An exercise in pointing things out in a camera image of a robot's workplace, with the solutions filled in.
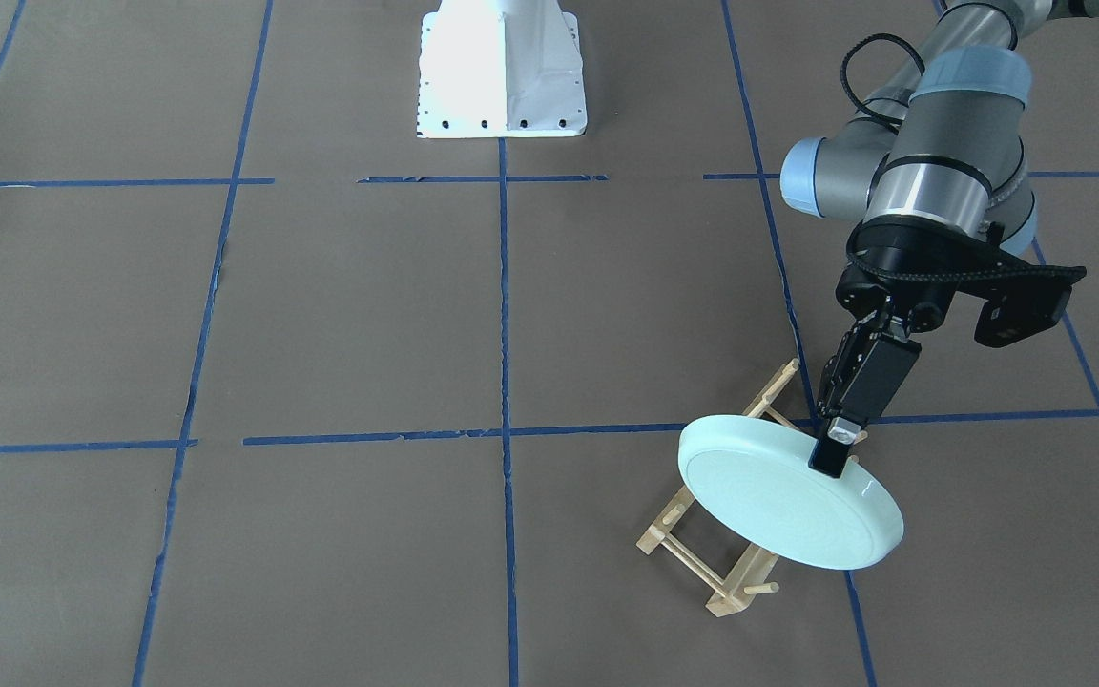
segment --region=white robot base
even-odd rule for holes
[[[584,134],[579,21],[557,0],[444,0],[423,18],[418,135]]]

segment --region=gray metal cylinder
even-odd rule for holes
[[[1015,173],[1029,81],[1024,62],[1001,48],[963,47],[937,58],[911,100],[864,221],[923,218],[986,240],[987,209],[1007,204],[1024,181]]]

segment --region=plate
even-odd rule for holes
[[[677,465],[698,502],[752,543],[815,567],[877,564],[901,543],[898,503],[854,462],[839,479],[808,468],[815,443],[764,419],[709,415],[681,431]]]

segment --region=floor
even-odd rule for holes
[[[0,0],[0,684],[1099,686],[1099,19],[1021,48],[1030,259],[1089,277],[920,337],[898,551],[712,618],[633,544],[684,423],[850,325],[777,166],[936,7],[566,3],[588,134],[432,142],[433,0]]]

